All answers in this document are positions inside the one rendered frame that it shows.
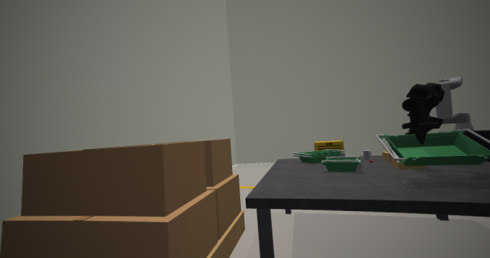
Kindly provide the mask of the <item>green plastic tray with white wire bars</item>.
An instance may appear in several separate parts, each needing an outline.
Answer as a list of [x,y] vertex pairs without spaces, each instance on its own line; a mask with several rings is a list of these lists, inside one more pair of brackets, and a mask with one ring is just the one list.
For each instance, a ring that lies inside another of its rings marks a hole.
[[[408,166],[427,165],[481,165],[490,160],[490,150],[481,146],[464,131],[479,137],[490,144],[490,140],[469,129],[455,130],[448,133],[427,133],[425,143],[420,144],[416,134],[406,135],[376,135],[385,150],[394,160],[404,162]],[[383,144],[385,138],[391,149],[399,157],[395,158]]]

